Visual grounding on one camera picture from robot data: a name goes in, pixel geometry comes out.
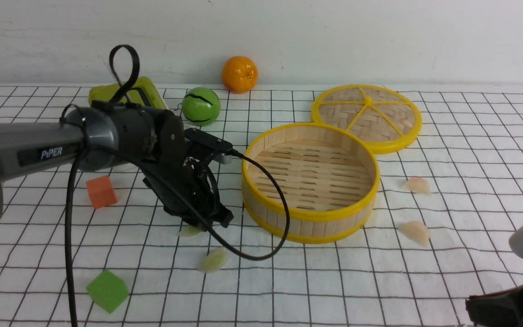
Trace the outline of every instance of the wooden block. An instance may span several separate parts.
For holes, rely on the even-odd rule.
[[[108,175],[86,182],[88,195],[94,209],[100,209],[116,203],[116,194]]]

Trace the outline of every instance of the cable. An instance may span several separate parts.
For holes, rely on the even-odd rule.
[[[120,78],[118,77],[118,74],[114,70],[114,56],[115,56],[116,52],[118,52],[118,50],[120,50],[122,48],[125,48],[126,50],[128,50],[128,53],[130,54],[130,57],[133,60],[133,70],[130,73],[129,79],[126,81],[126,83],[124,83],[124,85],[122,84],[122,82],[120,81]],[[140,61],[140,58],[138,57],[137,51],[128,44],[117,45],[117,46],[115,46],[114,49],[112,49],[110,51],[109,62],[110,62],[110,72],[112,72],[112,76],[114,76],[114,78],[118,82],[118,85],[120,85],[120,88],[118,89],[118,91],[116,91],[116,93],[114,93],[114,96],[112,96],[112,99],[110,99],[109,102],[112,104],[115,104],[115,103],[118,103],[120,101],[120,99],[122,99],[122,97],[126,97],[126,100],[128,100],[128,102],[133,103],[128,95],[128,92],[132,89],[134,84],[137,82],[138,75],[141,70],[141,61]]]
[[[104,147],[103,145],[93,145],[91,150],[94,150],[94,149],[100,149],[100,150],[107,152],[111,155],[114,155],[120,159],[128,161],[131,164],[133,164],[141,169],[143,167],[143,163],[141,161],[132,159],[132,158],[127,158],[126,156],[121,155],[120,153],[118,153],[118,151],[116,151],[112,148]],[[246,254],[246,253],[243,253],[243,252],[237,250],[235,247],[228,244],[226,240],[224,240],[211,226],[208,225],[207,221],[205,220],[205,218],[203,218],[203,216],[199,213],[199,211],[197,211],[197,209],[195,209],[191,205],[191,203],[189,203],[189,201],[187,201],[187,199],[185,199],[175,188],[173,188],[173,186],[171,184],[169,184],[169,182],[167,180],[165,180],[161,176],[158,176],[157,174],[154,174],[150,170],[145,170],[145,172],[148,173],[149,175],[151,175],[152,178],[155,178],[158,182],[160,182],[166,188],[168,188],[181,202],[183,202],[183,204],[189,209],[189,211],[191,211],[191,213],[195,217],[197,217],[197,219],[199,219],[199,221],[201,221],[203,223],[203,225],[205,225],[205,228],[207,228],[207,231],[227,250],[231,251],[235,255],[238,255],[239,257],[244,258],[244,259],[248,259],[248,260],[252,260],[252,261],[263,261],[265,259],[269,259],[269,258],[273,257],[276,253],[278,253],[280,248],[282,248],[282,246],[284,245],[284,242],[286,242],[286,238],[288,237],[288,233],[289,233],[289,229],[290,229],[290,212],[288,209],[288,204],[286,203],[284,193],[282,192],[282,189],[278,185],[278,182],[276,182],[276,180],[273,178],[273,176],[265,168],[263,168],[263,166],[258,164],[256,161],[253,161],[253,159],[245,157],[245,155],[242,155],[238,151],[232,150],[231,154],[235,155],[235,157],[238,157],[238,158],[241,158],[243,160],[250,162],[252,165],[255,165],[256,167],[258,167],[264,174],[266,174],[266,176],[269,178],[269,180],[272,182],[272,184],[274,184],[276,191],[278,191],[278,194],[280,195],[282,204],[284,205],[285,216],[286,216],[286,226],[284,228],[284,235],[282,236],[282,239],[280,240],[280,242],[278,243],[276,248],[272,252],[270,252],[266,255],[262,255],[259,257],[256,257],[254,255],[249,255],[249,254]]]
[[[130,53],[130,56],[133,60],[133,69],[132,69],[131,75],[130,75],[128,81],[124,84],[120,81],[118,74],[114,70],[114,56],[115,56],[116,52],[118,52],[118,50],[121,48],[125,48],[126,50],[128,50],[128,52]],[[130,45],[118,45],[118,46],[114,47],[114,49],[112,49],[112,51],[110,52],[109,61],[110,61],[110,71],[112,72],[112,75],[114,75],[114,78],[120,85],[120,88],[118,89],[118,91],[116,91],[116,93],[114,94],[112,99],[110,99],[110,103],[113,103],[113,104],[117,103],[118,101],[120,101],[120,99],[122,99],[122,97],[126,97],[128,102],[132,103],[132,101],[128,95],[128,92],[132,89],[132,87],[137,82],[139,71],[140,71],[140,60],[139,60],[137,51]],[[74,106],[75,109],[78,111],[78,113],[82,119],[81,125],[67,121],[66,112],[71,106]],[[86,118],[85,118],[82,110],[80,109],[80,107],[78,107],[77,105],[70,104],[64,108],[64,111],[62,112],[62,116],[60,117],[60,124],[70,124],[73,126],[77,126],[77,127],[81,128],[82,133],[83,133],[82,148],[76,154],[76,158],[70,169],[70,175],[68,178],[68,185],[67,185],[67,192],[66,192],[66,216],[64,218],[64,255],[65,255],[65,259],[66,259],[66,282],[67,282],[67,286],[68,286],[68,304],[69,304],[69,308],[70,308],[70,322],[71,322],[71,327],[78,327],[78,317],[77,317],[76,304],[75,304],[74,272],[73,272],[73,261],[72,261],[71,224],[72,224],[72,208],[73,208],[74,189],[75,189],[75,177],[78,172],[79,166],[80,166],[81,162],[83,161],[83,159],[90,153],[90,151],[93,151],[94,149],[99,149],[101,151],[114,155],[115,157],[128,161],[129,163],[131,163],[141,169],[143,169],[144,164],[142,161],[132,159],[132,158],[127,158],[126,156],[118,153],[118,151],[116,151],[112,148],[104,147],[102,145],[91,146],[89,137],[88,137],[87,131],[86,131]],[[238,255],[241,258],[249,259],[252,261],[262,261],[265,259],[269,259],[269,258],[273,257],[276,253],[278,253],[278,251],[282,248],[282,246],[284,245],[284,242],[286,241],[286,238],[288,237],[288,233],[289,233],[289,229],[290,229],[290,212],[288,209],[288,204],[286,203],[286,199],[284,197],[284,193],[282,192],[280,186],[278,185],[276,180],[273,178],[273,176],[265,168],[263,168],[263,166],[261,166],[253,159],[246,157],[245,155],[239,153],[238,151],[236,151],[234,149],[231,150],[230,154],[234,155],[235,157],[241,158],[241,160],[248,161],[252,165],[255,165],[256,167],[258,167],[269,178],[269,180],[272,182],[272,184],[274,184],[276,191],[280,195],[282,204],[284,205],[284,211],[285,211],[285,217],[286,217],[286,226],[284,228],[284,234],[282,236],[282,239],[276,246],[276,248],[274,248],[274,250],[272,250],[272,252],[270,252],[266,255],[262,255],[259,257],[249,255],[249,254],[246,254],[246,253],[243,253],[243,252],[237,250],[235,247],[228,244],[226,240],[224,240],[211,226],[209,226],[206,219],[204,217],[202,217],[202,215],[199,213],[199,211],[197,211],[197,209],[195,209],[195,207],[193,207],[187,199],[185,199],[175,188],[173,188],[173,186],[171,184],[169,184],[169,182],[167,180],[162,178],[162,176],[158,176],[157,174],[153,173],[152,171],[150,171],[148,169],[143,169],[143,171],[146,174],[151,175],[152,178],[155,178],[158,182],[160,182],[162,185],[164,185],[166,188],[168,188],[181,202],[183,202],[183,204],[189,209],[189,211],[191,211],[191,213],[195,217],[197,217],[197,219],[199,219],[199,221],[201,221],[201,223],[205,226],[207,231],[227,250],[231,251],[232,253]],[[216,213],[216,211],[218,210],[219,203],[220,203],[220,195],[219,195],[219,188],[218,188],[217,181],[215,180],[215,176],[212,173],[209,166],[206,166],[201,162],[198,162],[197,164],[200,164],[202,166],[203,170],[205,171],[205,174],[207,175],[207,178],[210,180],[210,184],[211,184],[211,188],[212,188],[212,192],[213,192],[213,196],[214,196],[214,201],[215,201],[213,211],[214,211],[214,213]]]
[[[76,299],[74,289],[74,272],[72,268],[72,207],[74,200],[75,178],[78,167],[82,160],[88,155],[89,148],[78,151],[74,164],[68,177],[66,194],[66,217],[64,217],[64,254],[66,256],[66,281],[68,285],[68,306],[70,308],[70,320],[72,327],[78,327],[78,316],[76,312]]]
[[[127,158],[124,155],[121,155],[118,153],[118,151],[111,149],[109,147],[104,147],[102,145],[93,145],[90,146],[89,143],[85,142],[85,147],[83,147],[82,151],[79,151],[74,163],[70,170],[70,175],[68,179],[68,186],[67,186],[67,195],[66,195],[66,217],[64,218],[64,253],[66,256],[66,279],[67,279],[67,286],[68,286],[68,303],[70,307],[70,320],[71,320],[71,327],[78,327],[78,319],[77,319],[77,312],[76,312],[76,305],[75,305],[75,290],[74,290],[74,275],[73,275],[73,263],[72,263],[72,255],[71,255],[71,218],[72,218],[72,207],[73,207],[73,197],[74,197],[74,189],[75,189],[75,176],[79,169],[79,166],[83,159],[89,154],[90,151],[93,151],[94,149],[99,149],[101,151],[104,151],[106,153],[109,153],[111,155],[114,155],[116,157],[119,157],[120,159],[123,159],[125,161],[128,161],[129,163],[143,169],[144,164],[141,161]],[[181,200],[191,211],[195,217],[199,219],[205,225],[205,228],[207,231],[227,250],[231,251],[232,253],[238,255],[241,258],[249,259],[252,261],[263,261],[265,259],[269,259],[273,257],[278,251],[282,248],[284,245],[284,242],[286,241],[286,238],[288,237],[289,228],[290,228],[290,213],[288,209],[288,204],[286,203],[286,199],[284,197],[284,193],[282,192],[280,186],[276,182],[276,180],[273,178],[273,176],[260,164],[258,164],[256,161],[254,161],[251,158],[246,157],[245,155],[239,153],[238,151],[232,150],[232,155],[235,157],[241,158],[242,160],[246,160],[250,162],[251,164],[258,167],[266,176],[268,176],[269,180],[274,184],[274,187],[276,188],[276,191],[278,191],[278,194],[280,195],[280,199],[282,200],[282,203],[284,205],[285,210],[285,217],[286,217],[286,226],[284,228],[284,235],[282,236],[282,239],[274,248],[274,250],[266,255],[262,255],[259,257],[249,255],[246,253],[243,253],[230,244],[227,243],[226,240],[224,240],[211,226],[208,225],[205,218],[202,217],[202,215],[193,207],[187,199],[185,199],[175,188],[172,187],[171,184],[161,176],[158,176],[157,174],[154,174],[150,170],[143,169],[145,173],[151,175],[152,178],[155,178],[158,182],[163,184],[166,188],[168,188],[179,200]],[[212,188],[217,189],[217,192],[214,192],[214,194],[217,194],[217,197],[219,195],[217,184],[214,179],[214,176],[212,175],[211,170],[209,170],[209,173],[211,173],[212,178]]]

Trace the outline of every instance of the yellow-green toy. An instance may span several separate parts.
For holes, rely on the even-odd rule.
[[[118,91],[120,85],[101,85],[90,89],[88,102],[92,105],[93,100],[99,101],[110,101],[112,96]],[[151,106],[157,109],[168,109],[164,103],[163,98],[158,93],[158,89],[148,77],[139,77],[136,83],[134,83],[132,89],[128,92],[130,100],[136,104],[143,106]],[[123,97],[120,102],[125,102],[126,99]]]

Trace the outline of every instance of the black strap loop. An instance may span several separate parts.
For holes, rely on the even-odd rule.
[[[124,83],[124,85],[122,84],[122,82],[120,81],[120,78],[118,78],[118,74],[114,70],[114,55],[121,48],[125,48],[126,50],[128,50],[128,53],[130,53],[130,56],[133,60],[133,70],[130,73],[130,77],[129,77],[128,81],[126,81],[126,83]],[[128,96],[128,92],[133,88],[134,84],[137,82],[138,75],[141,70],[141,61],[138,57],[137,51],[128,44],[117,45],[110,52],[109,62],[110,62],[110,71],[112,72],[112,75],[114,76],[114,78],[116,79],[118,84],[120,85],[120,88],[118,89],[118,91],[116,91],[116,93],[114,94],[112,99],[110,99],[110,103],[112,103],[112,104],[118,103],[120,101],[120,99],[122,99],[122,97],[126,97],[126,99],[129,102],[132,102],[130,100],[130,97]]]

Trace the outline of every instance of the grid mat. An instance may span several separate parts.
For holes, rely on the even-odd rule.
[[[56,122],[70,102],[86,105],[88,91],[0,86],[0,123]],[[187,89],[160,91],[175,110]],[[215,91],[223,110],[203,130],[239,151],[270,128],[309,121],[312,101],[321,93]],[[468,296],[523,284],[523,260],[507,243],[523,225],[523,93],[401,93],[420,109],[423,130],[408,149],[378,156],[382,182],[372,219],[336,244],[286,242],[272,259],[232,255],[222,271],[204,275],[195,266],[218,242],[207,233],[177,238],[180,220],[157,206],[137,169],[79,173],[73,253],[81,326],[470,324]],[[228,228],[216,230],[241,250],[262,255],[278,240],[243,208],[239,164],[214,166],[222,202],[235,215]],[[5,183],[0,326],[69,325],[62,225],[68,171],[66,165]],[[107,173],[118,203],[94,211],[85,181]],[[413,176],[426,178],[434,193],[401,190]],[[431,249],[395,229],[411,220],[430,228]],[[122,277],[132,294],[112,314],[85,291],[104,268]]]

